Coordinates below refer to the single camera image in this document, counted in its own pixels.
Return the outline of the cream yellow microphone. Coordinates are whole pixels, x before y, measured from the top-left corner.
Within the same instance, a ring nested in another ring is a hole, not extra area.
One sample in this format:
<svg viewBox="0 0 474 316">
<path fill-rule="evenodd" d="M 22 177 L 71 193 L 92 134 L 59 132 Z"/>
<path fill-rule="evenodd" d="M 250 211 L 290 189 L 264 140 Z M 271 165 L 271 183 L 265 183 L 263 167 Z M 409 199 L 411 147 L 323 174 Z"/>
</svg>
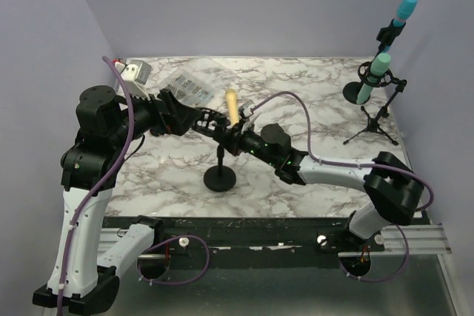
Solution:
<svg viewBox="0 0 474 316">
<path fill-rule="evenodd" d="M 230 124 L 234 126 L 239 122 L 239 113 L 238 113 L 238 96 L 237 92 L 229 88 L 225 91 L 225 101 L 227 103 L 227 109 L 229 113 Z"/>
</svg>

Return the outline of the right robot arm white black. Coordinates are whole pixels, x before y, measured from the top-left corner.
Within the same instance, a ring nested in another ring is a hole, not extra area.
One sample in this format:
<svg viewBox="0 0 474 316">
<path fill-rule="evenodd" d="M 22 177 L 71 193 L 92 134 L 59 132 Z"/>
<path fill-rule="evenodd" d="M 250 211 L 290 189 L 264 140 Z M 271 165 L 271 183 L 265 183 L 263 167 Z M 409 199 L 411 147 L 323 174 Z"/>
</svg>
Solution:
<svg viewBox="0 0 474 316">
<path fill-rule="evenodd" d="M 291 137 L 278 124 L 268 124 L 260 133 L 220 127 L 213 139 L 233 155 L 245 152 L 269 164 L 287 184 L 326 184 L 366 193 L 369 203 L 350 216 L 340 234 L 342 245 L 351 251 L 390 224 L 410 225 L 423 191 L 414 174 L 389 152 L 368 161 L 330 163 L 294 148 Z"/>
</svg>

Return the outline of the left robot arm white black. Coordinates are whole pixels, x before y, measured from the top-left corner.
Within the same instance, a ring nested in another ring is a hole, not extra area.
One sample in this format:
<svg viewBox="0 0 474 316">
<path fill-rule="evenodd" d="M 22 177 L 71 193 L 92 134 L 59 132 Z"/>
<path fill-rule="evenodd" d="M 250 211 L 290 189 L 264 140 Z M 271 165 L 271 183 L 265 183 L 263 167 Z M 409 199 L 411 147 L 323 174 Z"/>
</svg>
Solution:
<svg viewBox="0 0 474 316">
<path fill-rule="evenodd" d="M 131 141 L 147 131 L 183 135 L 200 117 L 169 90 L 148 99 L 125 99 L 108 86 L 86 89 L 79 97 L 79 131 L 61 158 L 64 219 L 55 266 L 48 282 L 33 293 L 33 304 L 76 315 L 106 312 L 123 274 L 145 250 L 164 244 L 161 220 L 140 217 L 103 255 L 99 240 L 105 210 Z"/>
</svg>

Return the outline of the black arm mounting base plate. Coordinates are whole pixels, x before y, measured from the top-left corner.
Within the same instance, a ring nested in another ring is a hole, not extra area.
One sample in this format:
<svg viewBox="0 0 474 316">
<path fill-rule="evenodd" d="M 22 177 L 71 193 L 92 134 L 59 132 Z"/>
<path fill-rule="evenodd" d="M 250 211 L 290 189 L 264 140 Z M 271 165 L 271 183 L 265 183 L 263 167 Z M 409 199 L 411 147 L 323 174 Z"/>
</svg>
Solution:
<svg viewBox="0 0 474 316">
<path fill-rule="evenodd" d="M 345 218 L 162 218 L 158 241 L 167 245 L 139 256 L 148 272 L 173 270 L 336 269 L 343 255 L 384 251 L 373 238 L 358 241 Z M 186 247 L 171 237 L 198 236 Z"/>
</svg>

